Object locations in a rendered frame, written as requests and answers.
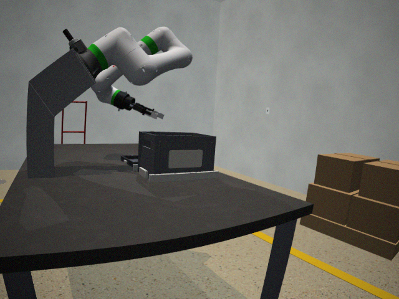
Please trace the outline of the black crate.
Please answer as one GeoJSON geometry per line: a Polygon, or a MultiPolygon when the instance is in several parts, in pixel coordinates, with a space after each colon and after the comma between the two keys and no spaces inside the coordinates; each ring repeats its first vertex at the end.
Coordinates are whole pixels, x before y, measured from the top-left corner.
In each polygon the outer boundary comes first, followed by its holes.
{"type": "Polygon", "coordinates": [[[138,172],[142,167],[149,177],[149,174],[214,171],[215,147],[216,136],[139,131],[138,172]]]}

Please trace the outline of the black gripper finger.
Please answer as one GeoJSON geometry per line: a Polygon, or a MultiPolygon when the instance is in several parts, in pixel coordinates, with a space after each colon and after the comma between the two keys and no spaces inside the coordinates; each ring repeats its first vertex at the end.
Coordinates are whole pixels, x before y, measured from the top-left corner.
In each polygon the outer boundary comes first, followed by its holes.
{"type": "Polygon", "coordinates": [[[143,108],[147,109],[147,110],[150,110],[151,112],[157,113],[157,114],[158,114],[157,117],[163,119],[164,114],[159,113],[159,112],[155,111],[154,109],[150,109],[150,108],[144,107],[143,105],[141,105],[141,106],[142,106],[143,108]]]}
{"type": "Polygon", "coordinates": [[[142,113],[142,115],[147,115],[147,116],[150,116],[150,117],[152,117],[152,118],[154,118],[154,119],[157,118],[157,116],[158,116],[157,113],[154,113],[154,112],[151,112],[150,110],[144,109],[144,108],[141,107],[141,105],[139,105],[138,103],[136,103],[136,104],[137,104],[137,105],[131,103],[129,107],[132,108],[132,109],[134,109],[134,110],[136,110],[136,111],[138,111],[138,112],[140,112],[140,113],[142,113]]]}

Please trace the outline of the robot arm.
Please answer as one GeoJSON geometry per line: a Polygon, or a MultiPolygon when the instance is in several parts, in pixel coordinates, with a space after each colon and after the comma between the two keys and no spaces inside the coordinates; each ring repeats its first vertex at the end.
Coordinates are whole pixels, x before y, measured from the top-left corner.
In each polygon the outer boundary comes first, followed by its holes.
{"type": "Polygon", "coordinates": [[[157,76],[173,69],[189,66],[191,51],[185,47],[167,27],[158,27],[139,42],[124,28],[118,27],[96,42],[85,46],[82,40],[74,39],[63,30],[96,83],[91,86],[98,100],[124,109],[130,95],[112,84],[124,75],[134,85],[146,85],[157,76]],[[161,54],[156,54],[159,51],[161,54]]]}

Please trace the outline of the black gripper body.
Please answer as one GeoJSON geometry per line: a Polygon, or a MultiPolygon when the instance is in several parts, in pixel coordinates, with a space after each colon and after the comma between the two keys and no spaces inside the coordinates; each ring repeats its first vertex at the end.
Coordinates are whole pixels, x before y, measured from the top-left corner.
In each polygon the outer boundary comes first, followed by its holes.
{"type": "Polygon", "coordinates": [[[130,111],[132,109],[129,107],[131,103],[135,104],[135,98],[129,96],[129,97],[127,97],[127,99],[125,100],[125,103],[123,105],[124,109],[130,111]]]}

